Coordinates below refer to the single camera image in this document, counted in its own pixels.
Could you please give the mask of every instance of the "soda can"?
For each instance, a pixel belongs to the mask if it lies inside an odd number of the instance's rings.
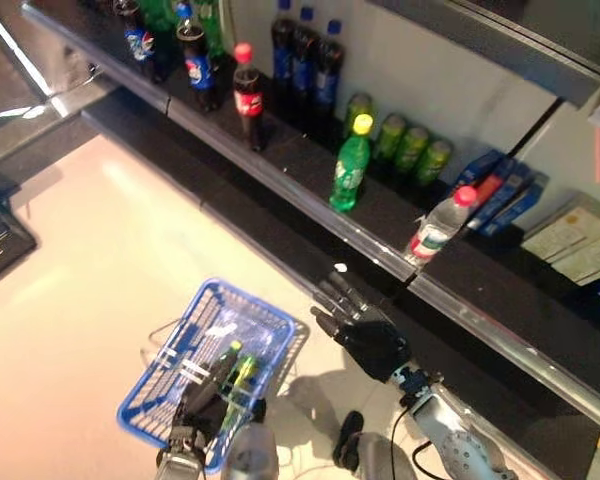
[[[407,122],[400,115],[392,113],[385,118],[373,150],[373,159],[379,163],[390,162],[396,154]]]
[[[407,174],[418,162],[418,159],[427,148],[429,133],[422,127],[412,127],[398,146],[394,159],[396,171],[402,175]]]
[[[373,101],[369,95],[366,93],[356,93],[353,95],[347,104],[347,115],[344,120],[342,136],[349,138],[353,131],[353,122],[355,122],[358,115],[367,114],[373,116],[372,111]]]
[[[451,158],[451,145],[443,140],[432,143],[416,165],[414,181],[421,187],[430,185]]]

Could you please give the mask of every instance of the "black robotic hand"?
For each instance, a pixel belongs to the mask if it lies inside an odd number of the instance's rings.
[[[373,379],[386,383],[411,359],[407,340],[379,308],[370,305],[333,272],[313,298],[329,313],[312,307],[318,325],[342,345]]]

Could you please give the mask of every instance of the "blue label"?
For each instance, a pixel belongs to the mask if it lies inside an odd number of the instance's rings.
[[[288,48],[274,48],[273,76],[284,80],[291,78],[291,51]]]
[[[129,49],[133,58],[139,62],[145,61],[153,55],[153,35],[142,29],[125,30],[124,36],[129,42]]]
[[[313,85],[313,65],[309,61],[293,59],[293,87],[305,91]]]
[[[336,91],[338,90],[339,75],[329,75],[318,72],[316,78],[316,100],[325,105],[336,103]]]
[[[189,71],[189,83],[196,90],[207,90],[213,87],[213,75],[209,66],[209,59],[204,57],[187,56],[185,64]]]

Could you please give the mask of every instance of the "yellow bottle cap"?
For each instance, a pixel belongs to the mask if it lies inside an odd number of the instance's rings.
[[[353,133],[356,135],[368,135],[373,126],[373,117],[362,113],[353,121]]]

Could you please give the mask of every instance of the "pepsi bottle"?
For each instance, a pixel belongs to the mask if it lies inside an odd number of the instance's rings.
[[[301,110],[309,106],[315,75],[314,61],[318,35],[311,29],[313,8],[302,7],[301,23],[293,32],[293,96]]]
[[[291,0],[278,0],[278,16],[271,26],[273,40],[273,82],[277,92],[288,93],[293,75],[293,32],[296,22],[289,18]]]
[[[344,48],[337,41],[341,30],[342,23],[331,20],[327,37],[318,43],[314,109],[317,115],[323,117],[331,116],[336,104],[340,70],[344,63]]]
[[[144,25],[140,7],[135,0],[120,0],[114,4],[114,12],[124,21],[124,36],[140,71],[151,81],[160,82],[155,63],[155,38]]]
[[[209,62],[209,48],[204,30],[194,18],[193,9],[187,1],[178,1],[176,14],[180,19],[176,36],[182,46],[184,63],[189,74],[189,84],[193,88],[196,100],[202,110],[205,112],[216,110],[218,95]]]

